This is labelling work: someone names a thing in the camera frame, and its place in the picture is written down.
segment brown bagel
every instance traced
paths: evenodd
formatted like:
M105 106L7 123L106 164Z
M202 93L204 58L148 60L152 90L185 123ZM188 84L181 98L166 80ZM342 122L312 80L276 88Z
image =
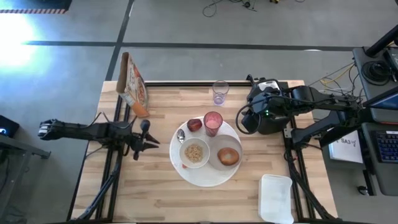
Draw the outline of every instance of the brown bagel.
M217 157L224 166L231 166L239 161L239 153L230 147L220 149Z

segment computer monitor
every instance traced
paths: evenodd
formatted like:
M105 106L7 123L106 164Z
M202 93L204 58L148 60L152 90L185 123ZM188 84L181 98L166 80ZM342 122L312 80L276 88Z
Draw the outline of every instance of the computer monitor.
M398 110L398 86L363 103L364 107Z

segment white bowl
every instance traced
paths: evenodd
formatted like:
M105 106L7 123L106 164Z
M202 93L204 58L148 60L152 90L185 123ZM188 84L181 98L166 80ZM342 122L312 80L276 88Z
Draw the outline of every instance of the white bowl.
M202 148L203 157L200 162L193 163L185 155L186 148L192 144L197 144ZM201 139L198 139L198 138L187 139L182 143L182 145L180 147L180 159L182 161L182 164L184 164L185 166L187 166L189 168L194 169L194 168L199 168L199 167L204 166L207 163L207 161L209 160L209 157L210 157L209 146L207 145L207 143L205 141L203 141Z
M209 142L210 146L210 160L209 163L212 165L215 169L218 170L230 170L236 166L238 166L243 157L243 149L241 143L234 137L227 135L227 134L220 134L215 137ZM220 149L225 148L225 147L230 147L235 149L238 154L239 154L239 160L237 163L231 165L231 166L226 166L220 162L218 159L217 153Z

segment keyboard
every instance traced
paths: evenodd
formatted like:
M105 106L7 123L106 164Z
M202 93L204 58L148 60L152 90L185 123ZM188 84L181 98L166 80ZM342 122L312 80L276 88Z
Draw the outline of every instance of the keyboard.
M380 161L398 163L398 131L378 131L376 139Z

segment white plastic container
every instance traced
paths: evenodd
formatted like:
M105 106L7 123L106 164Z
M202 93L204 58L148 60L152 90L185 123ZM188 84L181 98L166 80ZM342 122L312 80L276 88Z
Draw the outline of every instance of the white plastic container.
M294 222L290 206L292 179L264 174L259 181L259 216L266 222Z

